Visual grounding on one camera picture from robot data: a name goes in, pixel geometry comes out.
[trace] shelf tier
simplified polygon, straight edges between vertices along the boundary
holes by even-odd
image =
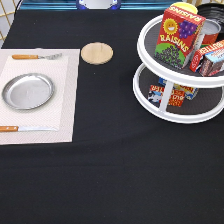
[[[150,85],[159,86],[158,81],[159,77],[144,64],[139,66],[133,80],[133,90],[137,100],[157,117],[177,123],[199,123],[213,118],[224,107],[223,87],[219,87],[199,89],[193,100],[184,99],[181,107],[168,105],[166,111],[163,111],[159,103],[153,104],[147,100]]]
[[[148,22],[139,35],[137,49],[145,66],[154,74],[173,83],[198,88],[224,86],[224,71],[212,77],[202,77],[199,73],[192,72],[189,69],[190,64],[184,69],[177,70],[154,57],[162,18],[163,15]]]

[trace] metal plate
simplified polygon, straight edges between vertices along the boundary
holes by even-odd
[[[8,106],[28,110],[46,103],[53,93],[54,84],[47,76],[29,73],[9,81],[2,91],[2,97]]]

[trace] round wooden coaster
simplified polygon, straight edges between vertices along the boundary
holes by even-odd
[[[112,58],[113,50],[109,45],[104,43],[90,43],[82,48],[81,56],[87,63],[100,65]]]

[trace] raisin box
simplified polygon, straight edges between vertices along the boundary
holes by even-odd
[[[155,57],[181,69],[189,62],[206,18],[176,6],[165,10]]]
[[[216,42],[212,45],[209,45],[207,47],[203,47],[201,49],[198,49],[195,53],[194,53],[194,57],[191,61],[190,64],[190,69],[193,72],[198,72],[201,68],[202,62],[205,59],[205,55],[217,50],[221,50],[224,49],[224,40]]]
[[[151,85],[149,89],[148,101],[161,103],[165,88]],[[168,105],[180,107],[184,101],[184,91],[172,90]]]
[[[166,85],[166,80],[163,78],[159,78],[159,84],[165,86]],[[198,88],[194,88],[194,87],[188,87],[188,86],[182,86],[179,84],[174,84],[173,88],[176,90],[181,90],[184,91],[185,93],[185,98],[188,100],[192,100],[198,93]]]

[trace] snack box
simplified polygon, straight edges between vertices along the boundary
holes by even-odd
[[[149,89],[148,101],[161,103],[165,88],[151,85]],[[168,105],[180,107],[184,101],[184,91],[172,90]]]
[[[155,57],[181,69],[191,52],[206,19],[176,6],[164,11]]]
[[[160,77],[159,78],[159,84],[165,86],[166,85],[166,80]],[[173,88],[176,89],[176,90],[184,91],[185,98],[187,98],[188,100],[193,100],[193,98],[197,95],[198,90],[199,90],[198,88],[182,86],[182,85],[179,85],[179,84],[174,84]]]
[[[224,40],[219,41],[217,43],[214,43],[212,45],[209,45],[207,47],[203,47],[201,49],[198,49],[195,52],[194,57],[191,61],[190,69],[193,72],[198,72],[200,70],[202,62],[205,58],[205,55],[208,54],[208,53],[217,51],[217,50],[221,50],[221,49],[224,49]]]
[[[224,49],[205,55],[200,69],[202,76],[212,76],[224,70]]]

